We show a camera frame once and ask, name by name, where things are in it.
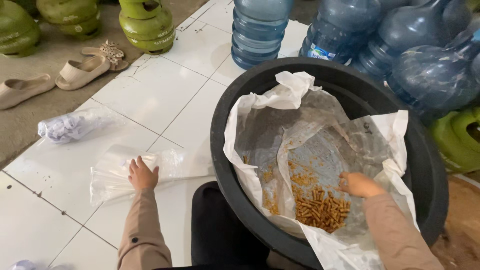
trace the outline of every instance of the black plastic basin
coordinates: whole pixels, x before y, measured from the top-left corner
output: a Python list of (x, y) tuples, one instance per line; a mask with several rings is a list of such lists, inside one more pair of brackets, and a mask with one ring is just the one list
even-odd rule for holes
[[(240, 186), (233, 165), (223, 152), (228, 114), (237, 99), (251, 92), (263, 94), (278, 83), (275, 74), (305, 71), (315, 76), (315, 85), (335, 96), (347, 116), (392, 113), (408, 108), (391, 90), (356, 70), (331, 61), (290, 57), (265, 62), (238, 77), (218, 102), (210, 130), (210, 147), (218, 184), (223, 195), (243, 224), (266, 246), (314, 269), (323, 269), (304, 239), (289, 235), (273, 225), (251, 203)], [(408, 160), (402, 179), (415, 199), (417, 222), (428, 245), (432, 245), (444, 227), (448, 209), (448, 185), (444, 165), (425, 127), (409, 112), (405, 135)]]

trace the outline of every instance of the beige sleeve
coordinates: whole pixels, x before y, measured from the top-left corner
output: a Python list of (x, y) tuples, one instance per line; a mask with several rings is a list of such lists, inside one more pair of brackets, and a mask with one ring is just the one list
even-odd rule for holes
[(444, 269), (390, 194), (366, 199), (363, 211), (387, 270)]
[(145, 188), (135, 195), (125, 221), (117, 268), (152, 270), (167, 267), (172, 267), (172, 258), (160, 232), (155, 193)]

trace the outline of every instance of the knee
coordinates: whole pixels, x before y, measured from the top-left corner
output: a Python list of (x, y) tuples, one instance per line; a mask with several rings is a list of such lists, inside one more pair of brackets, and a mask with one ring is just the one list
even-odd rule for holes
[(196, 205), (208, 198), (211, 194), (216, 194), (218, 192), (221, 193), (217, 181), (207, 182), (198, 187), (193, 194), (192, 205)]

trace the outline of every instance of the hand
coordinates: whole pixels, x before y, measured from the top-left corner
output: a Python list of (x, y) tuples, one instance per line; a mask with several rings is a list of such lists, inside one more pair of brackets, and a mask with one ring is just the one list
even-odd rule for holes
[(142, 190), (144, 188), (154, 189), (158, 183), (158, 166), (153, 169), (153, 172), (145, 165), (142, 157), (138, 156), (137, 162), (132, 159), (130, 163), (130, 176), (128, 181), (133, 185), (135, 190)]
[(373, 179), (367, 177), (363, 173), (342, 172), (339, 176), (340, 190), (349, 193), (350, 195), (370, 198), (375, 195), (387, 193), (380, 185)]

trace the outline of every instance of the black pants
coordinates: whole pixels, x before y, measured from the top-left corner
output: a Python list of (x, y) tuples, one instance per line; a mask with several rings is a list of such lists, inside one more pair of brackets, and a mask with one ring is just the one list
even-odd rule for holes
[(237, 218), (216, 181), (201, 185), (192, 200), (192, 265), (179, 269), (267, 270), (269, 249)]

